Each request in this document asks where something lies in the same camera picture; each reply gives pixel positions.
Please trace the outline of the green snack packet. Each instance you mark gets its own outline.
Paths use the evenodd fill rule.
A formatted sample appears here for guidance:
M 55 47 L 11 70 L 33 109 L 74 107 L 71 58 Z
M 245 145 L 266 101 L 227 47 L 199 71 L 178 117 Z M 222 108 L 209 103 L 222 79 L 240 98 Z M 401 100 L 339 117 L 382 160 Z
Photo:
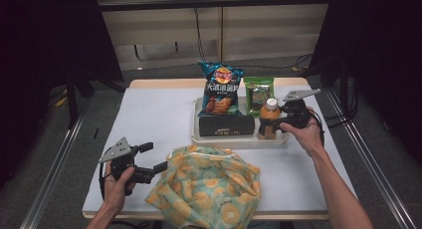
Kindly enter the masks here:
M 247 114 L 258 116 L 266 100 L 274 96 L 273 77 L 245 77 Z

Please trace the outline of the black curtain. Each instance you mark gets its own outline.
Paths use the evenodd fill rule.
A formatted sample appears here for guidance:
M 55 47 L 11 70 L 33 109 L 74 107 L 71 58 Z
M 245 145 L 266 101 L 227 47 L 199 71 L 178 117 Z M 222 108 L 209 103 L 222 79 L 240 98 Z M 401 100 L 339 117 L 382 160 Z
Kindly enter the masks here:
M 120 81 L 98 0 L 0 0 L 0 189 L 30 148 L 50 90 Z
M 333 0 L 311 67 L 325 86 L 347 68 L 422 164 L 422 0 Z

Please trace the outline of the person's right hand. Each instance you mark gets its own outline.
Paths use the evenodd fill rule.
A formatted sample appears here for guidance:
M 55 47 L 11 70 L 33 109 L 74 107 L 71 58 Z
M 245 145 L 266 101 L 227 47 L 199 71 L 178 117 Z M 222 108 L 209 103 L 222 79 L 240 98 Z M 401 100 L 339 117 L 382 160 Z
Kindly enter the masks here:
M 291 133 L 312 159 L 317 158 L 324 152 L 319 134 L 319 126 L 317 120 L 313 116 L 304 128 L 296 128 L 286 122 L 282 122 L 280 128 Z

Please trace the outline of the black horizontal bar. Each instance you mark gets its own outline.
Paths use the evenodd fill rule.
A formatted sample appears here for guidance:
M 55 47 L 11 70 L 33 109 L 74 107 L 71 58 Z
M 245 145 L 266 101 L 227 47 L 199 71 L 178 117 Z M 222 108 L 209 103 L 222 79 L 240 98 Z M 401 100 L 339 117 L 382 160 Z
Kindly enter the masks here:
M 332 0 L 175 0 L 153 2 L 112 2 L 99 4 L 97 9 L 102 12 L 111 12 L 276 5 L 312 5 L 328 4 L 331 1 Z

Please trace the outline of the orange-print fabric bag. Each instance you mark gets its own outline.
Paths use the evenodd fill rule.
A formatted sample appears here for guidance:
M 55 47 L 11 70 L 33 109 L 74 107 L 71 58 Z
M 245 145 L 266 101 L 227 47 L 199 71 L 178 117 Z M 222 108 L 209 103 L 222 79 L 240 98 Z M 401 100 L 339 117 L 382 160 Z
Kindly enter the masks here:
M 145 202 L 178 229 L 246 229 L 261 199 L 260 168 L 231 149 L 174 149 Z

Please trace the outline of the person's grey trousers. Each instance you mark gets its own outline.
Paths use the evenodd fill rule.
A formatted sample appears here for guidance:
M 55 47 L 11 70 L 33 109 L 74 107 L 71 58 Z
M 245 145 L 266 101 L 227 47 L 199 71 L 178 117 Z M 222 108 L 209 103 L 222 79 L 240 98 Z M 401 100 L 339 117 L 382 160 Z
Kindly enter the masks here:
M 247 229 L 279 229 L 279 224 L 271 221 L 252 221 Z

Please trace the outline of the white plastic tray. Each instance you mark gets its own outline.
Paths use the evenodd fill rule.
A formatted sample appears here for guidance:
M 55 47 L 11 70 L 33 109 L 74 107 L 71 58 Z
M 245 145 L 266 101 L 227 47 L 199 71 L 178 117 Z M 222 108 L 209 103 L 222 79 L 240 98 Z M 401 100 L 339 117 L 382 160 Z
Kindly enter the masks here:
M 281 148 L 289 138 L 288 133 L 277 130 L 275 139 L 258 139 L 260 121 L 257 118 L 255 119 L 254 133 L 250 135 L 201 136 L 199 134 L 198 114 L 202 110 L 202 103 L 203 99 L 198 98 L 193 104 L 194 113 L 191 139 L 194 144 L 231 149 Z

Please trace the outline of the black metal stand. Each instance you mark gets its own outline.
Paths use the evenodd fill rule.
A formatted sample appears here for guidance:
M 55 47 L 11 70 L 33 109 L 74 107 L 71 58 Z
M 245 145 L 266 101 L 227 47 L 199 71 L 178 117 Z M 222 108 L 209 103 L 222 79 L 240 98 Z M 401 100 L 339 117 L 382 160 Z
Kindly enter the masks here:
M 70 110 L 70 124 L 73 127 L 79 118 L 79 110 L 77 105 L 76 91 L 84 98 L 90 98 L 94 95 L 95 90 L 91 85 L 91 81 L 97 81 L 104 86 L 111 88 L 119 93 L 125 92 L 125 87 L 108 80 L 99 74 L 89 70 L 68 70 L 66 76 L 67 98 Z

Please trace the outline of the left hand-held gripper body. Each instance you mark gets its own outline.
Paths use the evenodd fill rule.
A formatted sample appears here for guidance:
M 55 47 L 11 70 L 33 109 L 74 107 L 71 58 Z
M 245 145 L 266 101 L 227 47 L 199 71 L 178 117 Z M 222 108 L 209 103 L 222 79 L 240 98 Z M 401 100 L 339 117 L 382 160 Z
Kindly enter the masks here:
M 134 159 L 139 154 L 138 145 L 131 146 L 125 137 L 118 140 L 99 159 L 100 164 L 110 161 L 111 174 L 115 180 L 119 180 L 121 174 L 129 167 L 134 168 L 134 174 L 129 182 L 150 184 L 155 176 L 153 168 L 139 167 Z

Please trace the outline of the blue chip bag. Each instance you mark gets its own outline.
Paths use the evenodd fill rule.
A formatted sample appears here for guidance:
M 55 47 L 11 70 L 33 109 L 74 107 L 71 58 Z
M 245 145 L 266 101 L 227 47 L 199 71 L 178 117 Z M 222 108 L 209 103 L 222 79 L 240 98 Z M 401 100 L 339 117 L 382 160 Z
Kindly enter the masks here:
M 200 115 L 241 115 L 238 90 L 245 71 L 223 63 L 200 61 L 206 79 Z

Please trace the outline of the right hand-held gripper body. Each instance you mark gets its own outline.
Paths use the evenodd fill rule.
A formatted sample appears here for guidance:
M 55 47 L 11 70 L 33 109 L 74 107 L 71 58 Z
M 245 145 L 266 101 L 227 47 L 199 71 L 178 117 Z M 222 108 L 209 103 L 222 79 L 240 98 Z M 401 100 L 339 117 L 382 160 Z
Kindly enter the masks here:
M 289 91 L 284 97 L 285 103 L 281 106 L 281 110 L 286 114 L 282 118 L 282 122 L 286 122 L 296 128 L 305 128 L 312 114 L 306 106 L 304 98 L 319 93 L 320 89 Z

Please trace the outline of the orange juice bottle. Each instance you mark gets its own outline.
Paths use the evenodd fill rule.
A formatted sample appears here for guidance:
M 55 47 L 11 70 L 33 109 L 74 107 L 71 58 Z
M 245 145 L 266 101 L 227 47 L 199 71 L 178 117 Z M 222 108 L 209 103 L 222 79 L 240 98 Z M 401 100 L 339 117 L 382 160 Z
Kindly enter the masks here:
M 260 109 L 260 118 L 276 119 L 276 118 L 279 118 L 280 115 L 281 115 L 281 110 L 279 108 L 279 103 L 274 98 L 267 99 L 265 104 Z M 275 139 L 276 133 L 272 132 L 272 129 L 267 126 L 265 132 L 259 132 L 258 130 L 258 138 L 259 139 Z

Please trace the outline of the black rectangular snack packet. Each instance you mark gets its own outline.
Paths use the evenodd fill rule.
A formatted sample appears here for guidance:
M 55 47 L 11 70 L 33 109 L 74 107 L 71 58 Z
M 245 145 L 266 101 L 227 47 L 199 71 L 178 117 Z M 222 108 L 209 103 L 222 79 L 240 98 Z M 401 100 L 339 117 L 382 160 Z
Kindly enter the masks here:
M 199 119 L 200 136 L 251 135 L 255 119 L 251 115 L 214 115 Z

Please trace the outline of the person's left hand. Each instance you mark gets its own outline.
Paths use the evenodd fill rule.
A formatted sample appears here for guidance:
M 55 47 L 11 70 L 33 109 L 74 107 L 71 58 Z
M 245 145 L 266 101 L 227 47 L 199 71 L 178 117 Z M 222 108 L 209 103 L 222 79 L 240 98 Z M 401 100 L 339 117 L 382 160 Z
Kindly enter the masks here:
M 129 182 L 134 174 L 134 168 L 127 168 L 120 176 L 119 180 L 115 180 L 111 174 L 110 162 L 105 168 L 105 205 L 114 213 L 119 213 L 124 206 L 125 192 L 135 187 L 134 182 Z

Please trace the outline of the aluminium floor rail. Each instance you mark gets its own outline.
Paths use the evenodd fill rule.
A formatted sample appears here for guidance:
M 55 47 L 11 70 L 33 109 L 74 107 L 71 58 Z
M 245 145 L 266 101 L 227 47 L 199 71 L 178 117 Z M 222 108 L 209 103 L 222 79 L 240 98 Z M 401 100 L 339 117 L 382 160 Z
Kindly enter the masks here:
M 351 183 L 376 229 L 422 229 L 422 167 L 369 105 L 355 118 L 342 115 L 339 96 L 329 90 L 323 112 Z
M 73 125 L 68 129 L 67 134 L 58 150 L 55 160 L 44 180 L 41 189 L 33 200 L 20 229 L 37 229 L 40 220 L 44 214 L 50 197 L 54 191 L 58 178 L 68 158 L 68 155 L 73 147 L 73 144 L 79 134 L 80 128 L 83 124 L 88 107 L 84 106 Z

